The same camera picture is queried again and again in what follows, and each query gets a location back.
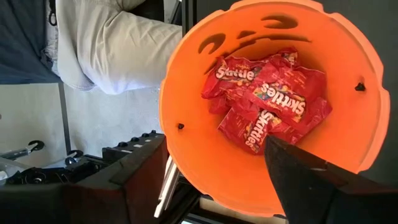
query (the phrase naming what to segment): plastic bucket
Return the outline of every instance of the plastic bucket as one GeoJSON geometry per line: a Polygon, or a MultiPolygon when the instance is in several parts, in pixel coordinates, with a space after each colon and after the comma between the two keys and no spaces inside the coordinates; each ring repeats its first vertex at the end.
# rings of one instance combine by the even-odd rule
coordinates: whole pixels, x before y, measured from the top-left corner
{"type": "Polygon", "coordinates": [[[333,111],[298,146],[344,169],[359,172],[375,160],[389,121],[383,66],[365,36],[340,14],[313,1],[247,0],[216,11],[183,38],[160,94],[160,122],[168,149],[184,176],[225,207],[269,216],[284,213],[264,158],[229,142],[201,98],[207,71],[220,55],[259,59],[294,46],[308,68],[327,75],[333,111]],[[366,91],[356,91],[359,83],[366,91]],[[178,123],[185,125],[178,129],[178,123]]]}

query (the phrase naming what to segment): person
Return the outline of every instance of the person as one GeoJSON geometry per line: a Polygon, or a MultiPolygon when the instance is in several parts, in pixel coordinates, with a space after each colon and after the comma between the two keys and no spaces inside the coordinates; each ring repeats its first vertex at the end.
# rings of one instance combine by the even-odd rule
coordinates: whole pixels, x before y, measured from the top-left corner
{"type": "Polygon", "coordinates": [[[0,84],[60,78],[112,95],[160,85],[182,28],[128,12],[144,1],[2,1],[0,84]]]}

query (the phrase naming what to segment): metal bar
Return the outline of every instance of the metal bar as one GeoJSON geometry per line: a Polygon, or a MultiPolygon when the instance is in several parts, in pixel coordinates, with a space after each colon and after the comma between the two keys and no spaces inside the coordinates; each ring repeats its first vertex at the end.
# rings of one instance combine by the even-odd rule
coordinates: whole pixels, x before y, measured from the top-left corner
{"type": "Polygon", "coordinates": [[[63,83],[58,83],[58,89],[60,92],[63,134],[65,136],[65,149],[67,150],[67,154],[68,154],[72,149],[71,149],[71,145],[70,145],[67,99],[65,98],[65,89],[63,87],[63,83]]]}

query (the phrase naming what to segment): floor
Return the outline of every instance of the floor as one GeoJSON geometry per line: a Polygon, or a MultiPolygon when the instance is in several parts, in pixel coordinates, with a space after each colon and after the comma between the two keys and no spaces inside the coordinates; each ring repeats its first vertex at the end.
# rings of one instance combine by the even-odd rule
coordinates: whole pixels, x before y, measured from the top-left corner
{"type": "MultiPolygon", "coordinates": [[[[165,21],[176,0],[165,1],[165,21]]],[[[129,91],[117,96],[99,90],[83,93],[65,86],[72,149],[101,155],[151,130],[160,131],[159,88],[129,91]]],[[[42,167],[65,157],[65,138],[57,84],[0,85],[0,153],[20,149],[32,140],[47,147],[19,159],[42,167]]]]}

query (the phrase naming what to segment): black rivet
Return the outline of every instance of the black rivet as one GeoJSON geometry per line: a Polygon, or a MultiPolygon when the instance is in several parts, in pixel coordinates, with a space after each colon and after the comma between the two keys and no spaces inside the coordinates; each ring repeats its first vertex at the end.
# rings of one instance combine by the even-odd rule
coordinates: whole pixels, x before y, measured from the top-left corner
{"type": "Polygon", "coordinates": [[[355,87],[355,90],[356,91],[365,91],[366,88],[365,88],[365,85],[363,83],[358,83],[358,85],[356,85],[356,87],[355,87]]]}
{"type": "Polygon", "coordinates": [[[126,142],[119,142],[118,147],[127,147],[128,144],[126,142]]]}

